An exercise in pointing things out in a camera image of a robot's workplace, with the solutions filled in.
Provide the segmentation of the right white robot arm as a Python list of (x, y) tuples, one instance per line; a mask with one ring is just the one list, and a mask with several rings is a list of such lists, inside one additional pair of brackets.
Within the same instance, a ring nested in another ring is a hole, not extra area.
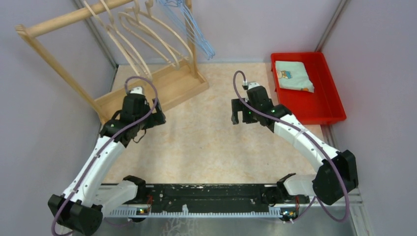
[(306, 158), (315, 173), (288, 174), (277, 182), (277, 197), (289, 203), (296, 195), (315, 196), (328, 206), (358, 186), (356, 158), (349, 150), (329, 146), (305, 126), (284, 105), (273, 105), (265, 87), (245, 82), (247, 96), (232, 100), (232, 123), (238, 124), (238, 112), (247, 124), (259, 123), (290, 143)]

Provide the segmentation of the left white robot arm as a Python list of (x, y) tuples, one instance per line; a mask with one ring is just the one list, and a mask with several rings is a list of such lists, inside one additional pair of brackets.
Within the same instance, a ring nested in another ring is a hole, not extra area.
[(146, 131), (166, 122), (157, 98), (149, 103), (144, 89), (128, 89), (122, 108), (114, 113), (102, 127), (96, 146), (72, 183), (60, 195), (52, 195), (48, 207), (54, 216), (51, 226), (58, 235), (56, 225), (71, 232), (93, 235), (103, 219), (126, 202), (137, 204), (148, 196), (145, 181), (126, 176), (120, 183), (102, 193), (102, 181), (127, 146), (135, 141), (139, 131)]

